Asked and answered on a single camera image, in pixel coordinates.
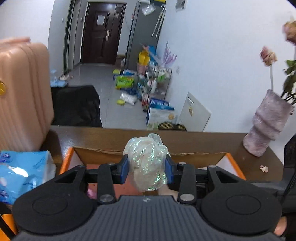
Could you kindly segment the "person's right hand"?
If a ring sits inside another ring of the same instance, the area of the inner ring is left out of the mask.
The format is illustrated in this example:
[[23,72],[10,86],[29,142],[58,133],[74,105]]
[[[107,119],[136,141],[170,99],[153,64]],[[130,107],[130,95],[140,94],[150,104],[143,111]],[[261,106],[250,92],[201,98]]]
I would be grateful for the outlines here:
[[285,232],[286,229],[287,229],[287,217],[283,216],[283,217],[281,217],[280,221],[278,222],[274,233],[280,237],[283,235],[283,233]]

